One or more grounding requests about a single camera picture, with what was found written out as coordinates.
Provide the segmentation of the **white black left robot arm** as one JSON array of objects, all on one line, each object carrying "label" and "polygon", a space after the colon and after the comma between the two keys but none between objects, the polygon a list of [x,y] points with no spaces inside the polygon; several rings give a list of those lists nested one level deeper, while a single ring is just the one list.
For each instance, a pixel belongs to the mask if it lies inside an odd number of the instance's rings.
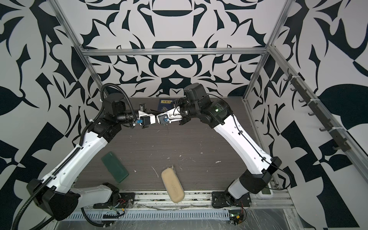
[{"label": "white black left robot arm", "polygon": [[114,197],[116,188],[108,184],[85,189],[73,189],[72,185],[94,156],[123,126],[147,127],[156,120],[154,114],[148,114],[143,109],[135,110],[126,92],[116,84],[104,84],[100,97],[100,112],[81,132],[79,144],[41,180],[33,179],[27,185],[30,197],[17,213],[11,227],[13,230],[18,229],[22,216],[32,202],[50,215],[50,219],[38,227],[42,229],[54,219],[64,220],[75,209],[106,203]]}]

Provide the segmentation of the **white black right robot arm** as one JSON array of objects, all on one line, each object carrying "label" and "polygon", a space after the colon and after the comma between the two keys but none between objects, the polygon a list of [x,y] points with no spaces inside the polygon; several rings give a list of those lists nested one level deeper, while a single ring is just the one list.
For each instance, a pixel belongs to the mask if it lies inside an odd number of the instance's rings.
[{"label": "white black right robot arm", "polygon": [[258,194],[266,188],[273,173],[281,167],[279,157],[267,154],[242,128],[231,107],[222,99],[211,100],[202,84],[184,88],[184,96],[174,101],[165,121],[181,125],[193,118],[220,134],[246,165],[245,172],[227,188],[227,195],[238,200],[247,193]]}]

